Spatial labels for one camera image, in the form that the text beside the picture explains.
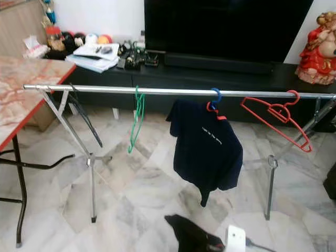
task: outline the black table leg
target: black table leg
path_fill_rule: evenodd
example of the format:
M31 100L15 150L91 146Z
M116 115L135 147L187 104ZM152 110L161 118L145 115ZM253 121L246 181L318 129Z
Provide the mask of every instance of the black table leg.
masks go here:
M13 137L13 148L14 148L16 162L21 163L19 144L17 142L16 135ZM20 212L19 221L17 223L17 229L16 229L16 247L19 248L22 245L21 231L22 231L23 218L25 216L26 206L27 206L27 189L26 189L25 177L23 175L23 169L21 165L17 165L17 173L19 175L20 187L21 187L21 193L22 193L21 212Z

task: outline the tile floor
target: tile floor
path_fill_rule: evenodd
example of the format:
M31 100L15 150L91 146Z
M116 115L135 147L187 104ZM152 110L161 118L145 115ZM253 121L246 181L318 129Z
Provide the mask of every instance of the tile floor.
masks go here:
M80 116L69 116L69 121L91 152L113 156L95 165L97 223L90 223L85 158L72 138L58 121L44 133L25 128L18 134L25 162L50 164L64 155L76 157L49 171L24 170L28 205L23 246L15 248L20 205L0 202L1 252L173 252L178 243L163 218L167 214L185 216L223 241L227 226L233 224L244 228L255 243L278 252L336 251L336 204L322 186L336 161L336 134L316 134L312 153L292 149L285 155L276 170L271 220L266 221L260 196L267 173L265 164L255 160L286 143L277 133L263 125L232 122L244 147L238 186L212 192L202 208L198 189L173 171L176 139L169 135L164 115L146 115L139 140L128 154L132 112L121 111L115 120L112 109L88 111L103 148ZM2 165L0 174L0 196L20 198L16 169Z

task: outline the red figurine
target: red figurine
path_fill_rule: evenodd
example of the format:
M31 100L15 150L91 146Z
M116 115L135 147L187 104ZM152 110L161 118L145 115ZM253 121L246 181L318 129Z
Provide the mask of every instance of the red figurine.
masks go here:
M317 23L320 27L309 33L296 74L308 83L329 85L336 78L336 12L322 13Z

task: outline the red table edge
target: red table edge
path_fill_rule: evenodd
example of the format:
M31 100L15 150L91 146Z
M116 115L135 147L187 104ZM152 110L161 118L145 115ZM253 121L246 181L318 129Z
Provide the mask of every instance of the red table edge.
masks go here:
M63 81L65 81L66 78L69 77L69 75L75 70L76 65L73 65L69 69L69 71L59 80L57 85L62 84ZM42 99L32 110L31 112L17 125L17 127L14 129L14 131L5 139L5 141L0 144L0 151L8 145L8 143L11 141L11 139L19 132L19 130L29 121L30 118L33 117L33 115L39 110L39 108L45 103L45 100Z

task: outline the black tv screen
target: black tv screen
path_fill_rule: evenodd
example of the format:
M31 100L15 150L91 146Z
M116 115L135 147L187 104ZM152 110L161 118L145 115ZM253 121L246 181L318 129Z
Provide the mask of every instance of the black tv screen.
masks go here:
M283 62L311 3L312 0L145 0L146 49Z

